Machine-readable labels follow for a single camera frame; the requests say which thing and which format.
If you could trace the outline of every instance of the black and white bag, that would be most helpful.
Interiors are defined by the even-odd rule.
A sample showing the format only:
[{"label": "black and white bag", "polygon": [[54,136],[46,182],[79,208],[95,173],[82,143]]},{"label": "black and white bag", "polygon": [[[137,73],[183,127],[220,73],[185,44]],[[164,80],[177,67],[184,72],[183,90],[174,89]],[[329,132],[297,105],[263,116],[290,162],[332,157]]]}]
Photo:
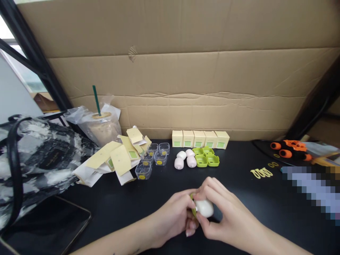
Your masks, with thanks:
[{"label": "black and white bag", "polygon": [[0,125],[0,230],[78,178],[72,171],[97,152],[89,139],[40,118]]}]

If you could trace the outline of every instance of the pixelated area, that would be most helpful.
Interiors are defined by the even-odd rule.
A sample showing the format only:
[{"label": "pixelated area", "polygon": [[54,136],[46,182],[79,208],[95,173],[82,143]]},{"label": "pixelated area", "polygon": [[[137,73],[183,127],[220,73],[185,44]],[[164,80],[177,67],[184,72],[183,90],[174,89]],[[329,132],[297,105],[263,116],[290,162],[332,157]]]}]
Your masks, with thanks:
[{"label": "pixelated area", "polygon": [[340,167],[284,166],[282,174],[312,205],[320,207],[326,219],[340,226]]}]

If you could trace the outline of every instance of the black and orange toy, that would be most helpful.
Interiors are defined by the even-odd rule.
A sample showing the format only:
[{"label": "black and orange toy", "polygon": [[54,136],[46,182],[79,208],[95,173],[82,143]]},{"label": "black and orange toy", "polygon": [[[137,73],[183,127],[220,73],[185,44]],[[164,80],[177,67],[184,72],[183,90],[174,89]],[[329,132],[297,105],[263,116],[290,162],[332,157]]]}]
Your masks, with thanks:
[{"label": "black and orange toy", "polygon": [[272,142],[270,147],[279,150],[279,155],[283,158],[292,158],[297,160],[310,161],[312,155],[307,153],[306,145],[296,140],[283,140]]}]

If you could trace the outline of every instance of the black tabletop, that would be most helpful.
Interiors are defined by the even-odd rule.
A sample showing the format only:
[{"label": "black tabletop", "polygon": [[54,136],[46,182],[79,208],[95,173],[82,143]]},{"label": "black tabletop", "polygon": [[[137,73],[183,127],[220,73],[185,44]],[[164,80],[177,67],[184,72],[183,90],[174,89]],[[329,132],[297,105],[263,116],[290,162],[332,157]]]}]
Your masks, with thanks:
[{"label": "black tabletop", "polygon": [[[169,142],[153,140],[155,143]],[[320,207],[312,206],[306,194],[296,192],[282,179],[274,159],[251,142],[229,142],[226,150],[216,149],[217,168],[174,168],[176,154],[186,148],[171,148],[166,166],[155,166],[149,180],[135,180],[124,186],[115,173],[103,175],[92,187],[75,185],[61,196],[92,212],[93,219],[74,243],[71,251],[146,217],[160,208],[172,194],[198,188],[208,176],[216,177],[268,228],[314,254],[340,254],[340,227],[326,220]],[[257,179],[252,169],[266,167],[273,176]],[[169,240],[160,249],[144,254],[245,254],[222,242],[208,240],[199,228],[194,236],[185,233]]]}]

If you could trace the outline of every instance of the plastic cup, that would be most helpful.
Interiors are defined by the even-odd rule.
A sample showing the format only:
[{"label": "plastic cup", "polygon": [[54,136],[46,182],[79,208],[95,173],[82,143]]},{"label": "plastic cup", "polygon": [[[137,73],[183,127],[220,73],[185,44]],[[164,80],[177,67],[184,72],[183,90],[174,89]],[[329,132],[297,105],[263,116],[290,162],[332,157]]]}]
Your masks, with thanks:
[{"label": "plastic cup", "polygon": [[148,180],[152,173],[151,164],[145,165],[145,162],[139,162],[136,166],[136,176],[139,180]]},{"label": "plastic cup", "polygon": [[144,155],[141,155],[141,162],[144,162],[144,165],[152,165],[154,161],[154,154],[150,156],[149,153],[145,152]]},{"label": "plastic cup", "polygon": [[154,159],[155,159],[155,164],[161,166],[161,165],[166,165],[168,157],[166,154],[162,155],[162,152],[157,151],[155,153]]},{"label": "plastic cup", "polygon": [[153,156],[156,151],[158,151],[158,144],[157,143],[149,144],[148,149],[147,149],[148,155]]},{"label": "plastic cup", "polygon": [[170,154],[170,144],[169,143],[160,143],[158,146],[158,150],[161,152],[162,155]]}]

